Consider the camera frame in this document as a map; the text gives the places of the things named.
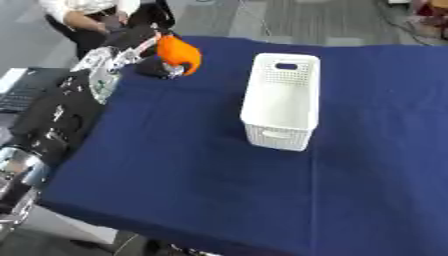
table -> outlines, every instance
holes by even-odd
[[[448,253],[446,48],[187,41],[201,70],[173,81],[125,70],[44,205],[232,256]],[[306,152],[247,142],[239,112],[260,52],[322,59]]]

black cable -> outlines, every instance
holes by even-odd
[[[389,19],[388,15],[385,13],[383,7],[381,7],[381,5],[382,5],[382,3],[383,3],[383,2],[382,2],[383,0],[372,0],[372,1],[373,1],[374,6],[376,7],[378,16],[379,16],[379,17],[380,17],[386,24],[388,24],[388,25],[391,26],[391,27],[398,28],[398,29],[402,30],[403,32],[409,34],[415,42],[417,42],[417,43],[419,43],[419,44],[421,44],[421,45],[425,45],[425,46],[433,46],[432,44],[428,44],[428,43],[422,41],[419,37],[422,37],[422,38],[432,38],[432,39],[440,39],[440,38],[438,38],[438,37],[433,37],[433,36],[419,35],[419,34],[416,32],[416,29],[415,29],[414,25],[412,25],[412,23],[410,23],[409,21],[406,22],[406,24],[407,24],[409,27],[405,27],[405,26],[402,26],[402,25],[400,25],[400,24],[397,24],[397,23],[392,22],[392,21]]]

gray floor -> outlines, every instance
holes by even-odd
[[[245,37],[275,43],[359,46],[416,44],[387,25],[373,0],[171,0],[182,35]],[[393,22],[408,11],[385,8]],[[35,0],[0,0],[0,75],[11,67],[65,67],[74,63],[73,45],[52,31]],[[425,40],[441,44],[437,40]],[[121,255],[138,255],[136,241]],[[102,256],[68,241],[19,232],[0,248],[2,256]]]

basket handle hole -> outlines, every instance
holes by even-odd
[[[274,139],[290,139],[291,135],[284,132],[273,132],[273,131],[263,131],[262,134],[265,137],[270,137]]]
[[[284,70],[297,70],[298,66],[296,64],[291,63],[277,63],[275,65],[277,69],[284,69]]]

white plastic basket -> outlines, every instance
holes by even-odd
[[[319,120],[319,87],[317,57],[259,54],[241,112],[250,143],[305,150]]]

